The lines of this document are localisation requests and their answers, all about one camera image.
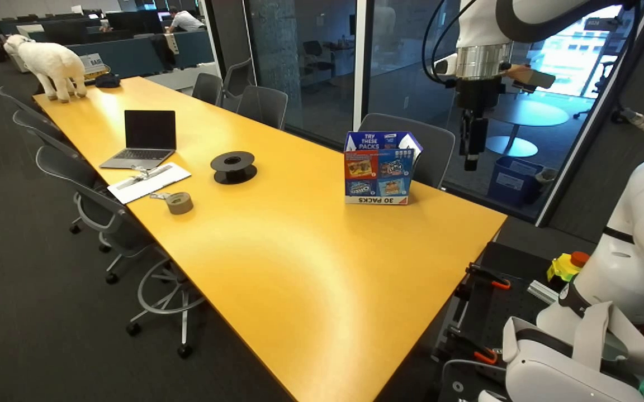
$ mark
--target desk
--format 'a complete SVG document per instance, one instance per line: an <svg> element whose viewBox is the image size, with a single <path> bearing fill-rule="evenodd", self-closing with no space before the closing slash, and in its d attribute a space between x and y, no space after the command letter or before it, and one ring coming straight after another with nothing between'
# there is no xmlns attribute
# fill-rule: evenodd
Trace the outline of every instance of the desk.
<svg viewBox="0 0 644 402"><path fill-rule="evenodd" d="M504 157L534 157L539 147L526 139L518 139L521 126L561 126L568 115L558 108L544 106L536 101L515 101L499 108L490 119L506 121L512 126L510 137L490 137L486 147Z"/></svg>
<svg viewBox="0 0 644 402"><path fill-rule="evenodd" d="M123 147L123 110L177 113L193 177L170 193L194 211L130 211L294 401L374 401L506 219L421 184L412 206L345 206L343 154L142 78L35 101L91 166ZM212 181L228 149L258 157L253 181Z"/></svg>

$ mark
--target laptop screen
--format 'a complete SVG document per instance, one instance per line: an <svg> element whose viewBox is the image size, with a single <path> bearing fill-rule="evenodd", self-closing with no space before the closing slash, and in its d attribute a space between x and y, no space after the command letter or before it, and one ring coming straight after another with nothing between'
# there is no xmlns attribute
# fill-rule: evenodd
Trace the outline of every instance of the laptop screen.
<svg viewBox="0 0 644 402"><path fill-rule="evenodd" d="M174 149L174 113L126 110L126 147Z"/></svg>

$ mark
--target box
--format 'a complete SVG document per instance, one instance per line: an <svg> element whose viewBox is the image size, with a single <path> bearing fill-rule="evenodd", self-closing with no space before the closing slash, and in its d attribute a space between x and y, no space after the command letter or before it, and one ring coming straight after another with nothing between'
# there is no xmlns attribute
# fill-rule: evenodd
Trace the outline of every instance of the box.
<svg viewBox="0 0 644 402"><path fill-rule="evenodd" d="M350 133L345 147L345 201L410 204L414 162L421 153L412 133Z"/></svg>
<svg viewBox="0 0 644 402"><path fill-rule="evenodd" d="M542 171L542 166L501 157L497 162L487 197L510 206L533 204L542 190L536 178Z"/></svg>

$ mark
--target red object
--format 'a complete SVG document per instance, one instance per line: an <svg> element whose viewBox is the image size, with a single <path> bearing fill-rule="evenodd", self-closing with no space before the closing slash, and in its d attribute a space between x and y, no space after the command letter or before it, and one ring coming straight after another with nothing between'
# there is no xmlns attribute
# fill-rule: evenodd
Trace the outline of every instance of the red object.
<svg viewBox="0 0 644 402"><path fill-rule="evenodd" d="M588 253L569 253L569 263L577 268L583 268L588 260L590 260Z"/></svg>

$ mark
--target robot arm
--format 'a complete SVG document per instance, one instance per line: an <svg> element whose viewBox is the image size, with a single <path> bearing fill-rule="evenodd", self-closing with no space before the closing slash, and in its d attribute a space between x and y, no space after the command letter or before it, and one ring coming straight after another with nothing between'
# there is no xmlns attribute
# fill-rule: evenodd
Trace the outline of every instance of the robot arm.
<svg viewBox="0 0 644 402"><path fill-rule="evenodd" d="M455 53L434 63L434 72L439 77L454 75L455 80L464 171L476 171L479 154L486 147L486 115L497 106L501 75L510 61L510 43L536 43L597 10L635 3L460 0Z"/></svg>

